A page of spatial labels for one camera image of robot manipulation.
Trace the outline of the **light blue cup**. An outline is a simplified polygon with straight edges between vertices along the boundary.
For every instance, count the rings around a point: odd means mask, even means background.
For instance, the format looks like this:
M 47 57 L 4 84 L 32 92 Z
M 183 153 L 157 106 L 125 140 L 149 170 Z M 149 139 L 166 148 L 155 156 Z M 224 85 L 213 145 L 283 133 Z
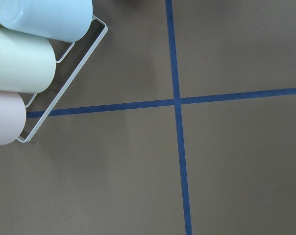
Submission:
M 88 31 L 91 0 L 0 0 L 0 24 L 49 39 L 76 42 Z

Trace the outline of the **pale pink cup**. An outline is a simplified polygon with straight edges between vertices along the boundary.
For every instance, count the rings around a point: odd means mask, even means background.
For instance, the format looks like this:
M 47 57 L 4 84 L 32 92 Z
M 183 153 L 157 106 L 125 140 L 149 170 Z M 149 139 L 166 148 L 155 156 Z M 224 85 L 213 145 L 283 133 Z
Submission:
M 23 131 L 26 110 L 18 93 L 0 91 L 0 145 L 13 142 Z

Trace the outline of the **mint green cup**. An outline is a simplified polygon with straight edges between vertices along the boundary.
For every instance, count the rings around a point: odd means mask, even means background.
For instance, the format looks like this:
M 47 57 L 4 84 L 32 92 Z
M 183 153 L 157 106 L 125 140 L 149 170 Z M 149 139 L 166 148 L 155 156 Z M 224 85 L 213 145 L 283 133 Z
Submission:
M 55 54 L 46 38 L 0 28 L 0 91 L 41 93 L 55 71 Z

